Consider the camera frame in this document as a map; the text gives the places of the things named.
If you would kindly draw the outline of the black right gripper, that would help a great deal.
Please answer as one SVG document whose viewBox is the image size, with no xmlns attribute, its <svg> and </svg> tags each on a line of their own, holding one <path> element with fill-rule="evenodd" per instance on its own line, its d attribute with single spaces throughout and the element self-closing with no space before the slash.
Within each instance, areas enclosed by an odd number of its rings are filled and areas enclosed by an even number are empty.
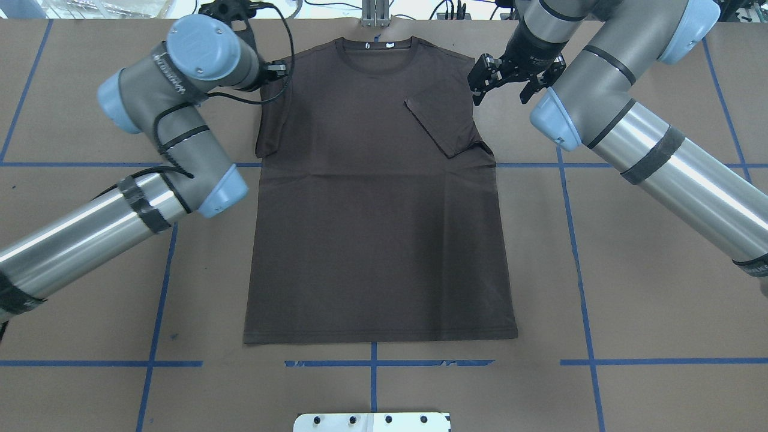
<svg viewBox="0 0 768 432">
<path fill-rule="evenodd" d="M 522 65 L 510 58 L 493 57 L 488 53 L 480 55 L 468 75 L 469 88 L 475 107 L 482 104 L 486 94 L 507 83 L 527 82 L 520 92 L 521 104 L 541 90 L 551 87 L 567 67 L 565 58 L 559 55 L 545 68 Z"/>
</svg>

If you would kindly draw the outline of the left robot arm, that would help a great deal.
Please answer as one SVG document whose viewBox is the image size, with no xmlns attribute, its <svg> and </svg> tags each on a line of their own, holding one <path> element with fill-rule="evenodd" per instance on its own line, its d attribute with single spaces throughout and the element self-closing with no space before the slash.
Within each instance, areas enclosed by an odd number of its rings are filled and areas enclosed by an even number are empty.
<svg viewBox="0 0 768 432">
<path fill-rule="evenodd" d="M 2 250 L 2 323 L 33 311 L 53 293 L 187 214 L 213 218 L 248 187 L 199 106 L 222 88 L 286 88 L 285 61 L 257 51 L 250 19 L 263 1 L 214 1 L 173 22 L 166 38 L 98 89 L 104 114 L 121 130 L 144 134 L 163 163 L 114 183 L 46 227 Z"/>
</svg>

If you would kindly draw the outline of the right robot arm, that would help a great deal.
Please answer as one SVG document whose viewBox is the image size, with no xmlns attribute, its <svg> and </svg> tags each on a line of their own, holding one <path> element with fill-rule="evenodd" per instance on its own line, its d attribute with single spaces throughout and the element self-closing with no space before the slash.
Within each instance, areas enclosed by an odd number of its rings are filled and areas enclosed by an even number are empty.
<svg viewBox="0 0 768 432">
<path fill-rule="evenodd" d="M 660 61 L 674 65 L 718 22 L 715 1 L 524 1 L 498 57 L 468 75 L 474 104 L 523 82 L 545 95 L 530 123 L 566 151 L 584 145 L 720 249 L 766 293 L 767 200 L 630 95 Z"/>
</svg>

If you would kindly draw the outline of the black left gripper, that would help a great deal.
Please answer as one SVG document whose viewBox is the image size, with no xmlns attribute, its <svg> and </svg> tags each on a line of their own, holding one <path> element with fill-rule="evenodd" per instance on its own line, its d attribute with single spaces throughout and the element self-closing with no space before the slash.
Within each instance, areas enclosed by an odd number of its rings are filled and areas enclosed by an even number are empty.
<svg viewBox="0 0 768 432">
<path fill-rule="evenodd" d="M 235 31 L 235 34 L 247 42 L 259 58 L 261 54 L 257 49 L 257 39 L 250 24 L 250 19 L 257 17 L 257 12 L 263 9 L 275 9 L 270 2 L 261 1 L 212 1 L 200 3 L 198 13 L 213 17 L 234 29 L 233 22 L 244 22 L 244 30 Z M 285 79 L 289 75 L 289 66 L 284 60 L 264 61 L 259 66 L 259 81 L 274 82 Z"/>
</svg>

